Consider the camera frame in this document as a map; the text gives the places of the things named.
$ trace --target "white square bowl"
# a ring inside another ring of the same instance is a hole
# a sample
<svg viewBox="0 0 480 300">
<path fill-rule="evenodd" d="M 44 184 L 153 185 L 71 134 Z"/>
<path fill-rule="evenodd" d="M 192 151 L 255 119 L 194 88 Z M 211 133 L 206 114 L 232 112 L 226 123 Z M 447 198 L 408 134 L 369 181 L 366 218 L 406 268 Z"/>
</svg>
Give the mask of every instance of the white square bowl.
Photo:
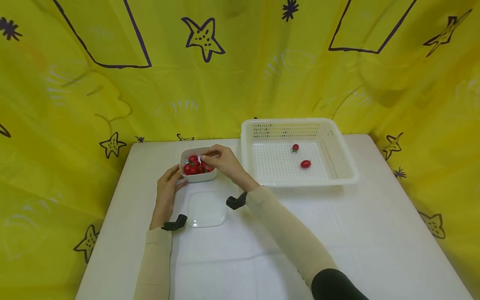
<svg viewBox="0 0 480 300">
<path fill-rule="evenodd" d="M 183 177 L 185 180 L 189 183 L 194 183 L 194 182 L 202 182 L 202 181 L 208 181 L 208 180 L 213 180 L 216 176 L 217 169 L 215 168 L 213 171 L 208 172 L 208 173 L 203 173 L 203 174 L 196 174 L 196 175 L 185 175 L 183 172 L 183 166 L 185 165 L 185 162 L 188 161 L 188 158 L 192 155 L 200 156 L 203 153 L 205 153 L 210 147 L 199 147 L 199 148 L 190 148 L 190 149 L 185 149 L 181 155 L 180 155 L 180 169 L 181 173 L 183 174 Z"/>
</svg>

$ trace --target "white plastic basket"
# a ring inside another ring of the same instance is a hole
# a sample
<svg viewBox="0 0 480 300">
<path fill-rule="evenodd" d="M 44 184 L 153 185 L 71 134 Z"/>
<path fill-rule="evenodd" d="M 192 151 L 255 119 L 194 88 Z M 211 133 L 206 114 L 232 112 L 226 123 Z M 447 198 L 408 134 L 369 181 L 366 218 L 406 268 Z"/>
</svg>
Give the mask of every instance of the white plastic basket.
<svg viewBox="0 0 480 300">
<path fill-rule="evenodd" d="M 292 153 L 293 144 L 300 149 Z M 241 126 L 245 170 L 266 186 L 327 186 L 358 181 L 357 166 L 335 122 L 325 118 L 253 119 Z M 309 168 L 301 168 L 311 160 Z"/>
</svg>

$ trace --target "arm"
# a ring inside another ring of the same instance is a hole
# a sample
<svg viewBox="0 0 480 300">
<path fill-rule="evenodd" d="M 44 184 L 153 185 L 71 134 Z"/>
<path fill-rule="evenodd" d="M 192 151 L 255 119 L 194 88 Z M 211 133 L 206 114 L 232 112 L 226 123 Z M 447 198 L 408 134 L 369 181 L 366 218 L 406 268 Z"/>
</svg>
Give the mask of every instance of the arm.
<svg viewBox="0 0 480 300">
<path fill-rule="evenodd" d="M 202 160 L 216 167 L 247 192 L 249 210 L 260 220 L 286 257 L 296 266 L 316 300 L 366 300 L 340 271 L 326 248 L 266 188 L 241 166 L 233 152 L 214 145 Z"/>
<path fill-rule="evenodd" d="M 268 230 L 279 248 L 311 288 L 315 275 L 336 265 L 310 230 L 266 187 L 247 194 L 247 206 Z"/>
<path fill-rule="evenodd" d="M 161 226 L 172 216 L 175 193 L 187 184 L 176 184 L 181 178 L 179 168 L 175 165 L 157 181 L 155 209 L 146 234 L 134 300 L 168 300 L 170 296 L 172 234 Z"/>
<path fill-rule="evenodd" d="M 147 231 L 134 300 L 168 300 L 172 234 L 158 227 Z"/>
</svg>

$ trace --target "plastic lid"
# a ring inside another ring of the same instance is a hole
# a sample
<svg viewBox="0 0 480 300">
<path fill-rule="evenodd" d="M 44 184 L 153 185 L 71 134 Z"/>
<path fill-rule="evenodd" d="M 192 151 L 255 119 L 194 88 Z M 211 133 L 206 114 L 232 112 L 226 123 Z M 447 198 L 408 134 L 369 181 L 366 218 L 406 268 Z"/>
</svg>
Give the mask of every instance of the plastic lid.
<svg viewBox="0 0 480 300">
<path fill-rule="evenodd" d="M 224 194 L 215 191 L 192 193 L 187 224 L 194 228 L 222 225 L 227 219 L 226 199 Z"/>
</svg>

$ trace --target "black sleeve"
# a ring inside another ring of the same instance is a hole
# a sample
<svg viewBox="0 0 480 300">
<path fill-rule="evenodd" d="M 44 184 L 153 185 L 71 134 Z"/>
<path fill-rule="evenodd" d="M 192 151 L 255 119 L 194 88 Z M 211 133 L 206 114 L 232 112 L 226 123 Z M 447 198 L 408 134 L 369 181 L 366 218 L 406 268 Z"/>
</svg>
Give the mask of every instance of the black sleeve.
<svg viewBox="0 0 480 300">
<path fill-rule="evenodd" d="M 312 281 L 315 300 L 368 300 L 342 272 L 335 269 L 320 271 Z"/>
</svg>

